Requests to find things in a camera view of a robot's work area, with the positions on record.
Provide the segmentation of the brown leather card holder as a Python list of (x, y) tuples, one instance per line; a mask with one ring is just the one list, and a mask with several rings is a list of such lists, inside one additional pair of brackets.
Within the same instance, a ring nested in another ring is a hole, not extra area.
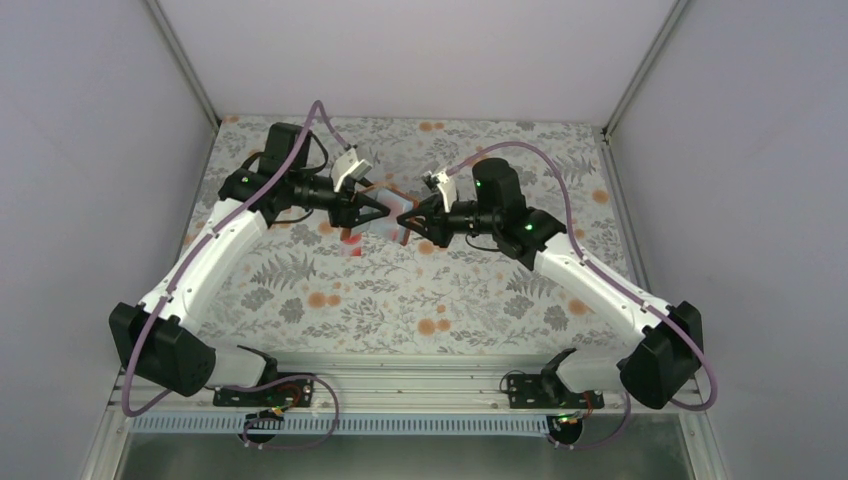
[(353, 244), (357, 236), (372, 234), (405, 246), (410, 230), (398, 223), (398, 217), (418, 206), (418, 201), (398, 188), (378, 183), (359, 190), (354, 197), (360, 204), (356, 225), (343, 228), (340, 240)]

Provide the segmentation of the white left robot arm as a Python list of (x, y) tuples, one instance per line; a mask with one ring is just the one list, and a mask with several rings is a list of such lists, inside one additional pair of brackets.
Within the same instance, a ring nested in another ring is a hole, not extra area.
[(335, 161), (308, 166), (310, 130), (275, 123), (262, 151), (227, 176), (204, 228), (157, 286), (137, 304), (118, 304), (108, 324), (127, 376), (182, 396), (209, 388), (256, 388), (277, 371), (249, 347), (215, 347), (198, 336), (202, 314), (253, 245), (291, 207), (323, 210), (334, 227), (354, 228), (390, 210), (356, 186), (372, 165), (353, 146)]

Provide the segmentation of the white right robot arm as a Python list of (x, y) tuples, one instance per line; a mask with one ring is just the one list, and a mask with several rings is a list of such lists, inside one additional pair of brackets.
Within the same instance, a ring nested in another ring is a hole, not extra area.
[(489, 235), (497, 249), (526, 269), (576, 295), (612, 329), (621, 346), (608, 352), (567, 348), (541, 371), (546, 393), (623, 390), (643, 406), (662, 409), (701, 368), (700, 312), (673, 306), (636, 286), (584, 250), (568, 227), (530, 207), (519, 175), (500, 158), (472, 168), (476, 197), (458, 198), (454, 181), (440, 172), (427, 183), (434, 194), (397, 222), (440, 247), (457, 234)]

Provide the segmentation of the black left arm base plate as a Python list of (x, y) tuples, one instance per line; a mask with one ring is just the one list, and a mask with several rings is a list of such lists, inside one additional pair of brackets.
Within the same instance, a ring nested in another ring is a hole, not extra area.
[(306, 373), (279, 372), (275, 384), (265, 387), (272, 380), (261, 380), (261, 390), (243, 392), (220, 388), (213, 394), (212, 403), (216, 407), (244, 408), (306, 408), (311, 405), (315, 389), (314, 378)]

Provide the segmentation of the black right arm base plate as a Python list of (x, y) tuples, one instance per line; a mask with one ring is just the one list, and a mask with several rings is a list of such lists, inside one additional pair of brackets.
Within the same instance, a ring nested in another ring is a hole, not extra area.
[(511, 409), (597, 409), (605, 406), (602, 394), (595, 391), (572, 392), (558, 379), (519, 370), (507, 372), (498, 389), (507, 396)]

